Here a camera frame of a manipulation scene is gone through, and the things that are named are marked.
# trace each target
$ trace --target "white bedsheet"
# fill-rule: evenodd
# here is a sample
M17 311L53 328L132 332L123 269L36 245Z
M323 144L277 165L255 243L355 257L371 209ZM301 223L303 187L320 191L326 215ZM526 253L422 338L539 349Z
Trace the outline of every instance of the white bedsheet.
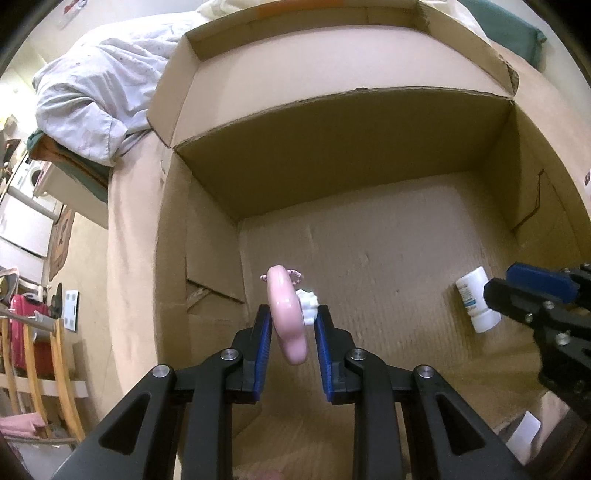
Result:
M103 165L150 130L148 105L180 37L207 22L196 12L104 25L33 78L37 125Z

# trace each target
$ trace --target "metal rod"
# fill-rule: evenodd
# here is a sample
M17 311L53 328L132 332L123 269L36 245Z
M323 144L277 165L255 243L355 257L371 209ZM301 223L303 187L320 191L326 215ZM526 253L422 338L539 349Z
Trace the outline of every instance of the metal rod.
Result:
M35 317L24 317L22 315L18 315L16 313L11 312L5 307L0 307L0 317L10 318L11 320L16 320L18 322L25 323L27 325L35 327L39 330L44 330L46 332L53 333L55 331L55 328L53 326L49 327L47 325L44 325L43 323L36 322Z

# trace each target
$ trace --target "red bag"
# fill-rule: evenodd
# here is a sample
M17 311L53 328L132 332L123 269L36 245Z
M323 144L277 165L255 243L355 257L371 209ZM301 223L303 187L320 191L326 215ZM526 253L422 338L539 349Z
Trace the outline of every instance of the red bag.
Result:
M29 299L23 295L14 295L10 302L10 308L17 315L32 317L35 312L49 315L49 307L44 303ZM16 320L10 321L12 364L23 370L27 369L25 363L25 345L22 331L22 323ZM37 341L33 344L35 354L35 366L39 377L50 377L53 375L53 361L51 359L51 345L49 342Z

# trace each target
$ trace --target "washing machine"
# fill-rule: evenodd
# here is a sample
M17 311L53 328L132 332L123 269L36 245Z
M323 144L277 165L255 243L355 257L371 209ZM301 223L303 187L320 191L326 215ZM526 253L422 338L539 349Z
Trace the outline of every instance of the washing machine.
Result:
M17 168L9 187L9 193L15 195L24 201L26 197L29 201L38 205L37 211L47 215L52 219L57 219L61 211L61 202L56 200L48 193L35 194L34 189L38 179L43 175L43 167L46 162L33 160L27 157Z

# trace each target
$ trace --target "blue gripper pad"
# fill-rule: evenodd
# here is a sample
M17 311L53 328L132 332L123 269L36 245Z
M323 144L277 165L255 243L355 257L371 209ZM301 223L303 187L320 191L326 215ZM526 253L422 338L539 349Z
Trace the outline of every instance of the blue gripper pad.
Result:
M316 349L318 350L318 363L320 364L320 376L322 377L322 389L326 400L332 401L335 390L332 384L332 358L326 338L326 330L322 321L320 311L314 323L314 334L316 337Z
M547 293L559 298L563 303L574 302L579 294L579 285L572 281L568 274L523 263L514 263L507 269L507 281L533 291Z
M269 363L269 353L271 352L271 332L271 313L267 313L265 316L265 321L262 325L261 343L259 344L255 361L255 385L253 388L253 393L257 401L261 399L262 390L265 387L267 363Z

